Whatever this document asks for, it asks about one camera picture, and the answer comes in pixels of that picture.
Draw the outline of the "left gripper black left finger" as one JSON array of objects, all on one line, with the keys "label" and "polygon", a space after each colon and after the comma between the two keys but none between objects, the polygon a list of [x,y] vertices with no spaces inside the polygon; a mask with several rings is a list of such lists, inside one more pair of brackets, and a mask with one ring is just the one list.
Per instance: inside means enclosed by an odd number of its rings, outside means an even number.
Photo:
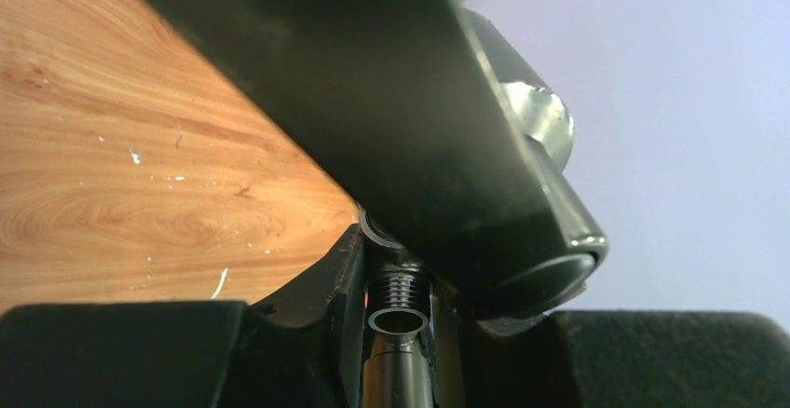
[{"label": "left gripper black left finger", "polygon": [[18,306],[5,407],[355,407],[362,236],[350,226],[263,300]]}]

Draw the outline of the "grey faucet with lever handle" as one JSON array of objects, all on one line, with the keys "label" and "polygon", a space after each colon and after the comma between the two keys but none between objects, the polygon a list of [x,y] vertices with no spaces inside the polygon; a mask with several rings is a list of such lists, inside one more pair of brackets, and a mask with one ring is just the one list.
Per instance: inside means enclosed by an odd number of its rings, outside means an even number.
[{"label": "grey faucet with lever handle", "polygon": [[608,242],[574,121],[457,0],[144,0],[477,319],[557,305]]}]

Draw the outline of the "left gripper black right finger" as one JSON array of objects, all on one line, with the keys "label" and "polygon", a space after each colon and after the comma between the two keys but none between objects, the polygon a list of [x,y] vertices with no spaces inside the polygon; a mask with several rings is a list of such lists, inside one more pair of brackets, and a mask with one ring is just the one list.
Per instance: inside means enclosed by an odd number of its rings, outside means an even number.
[{"label": "left gripper black right finger", "polygon": [[433,298],[443,407],[785,407],[789,336],[743,312],[466,320]]}]

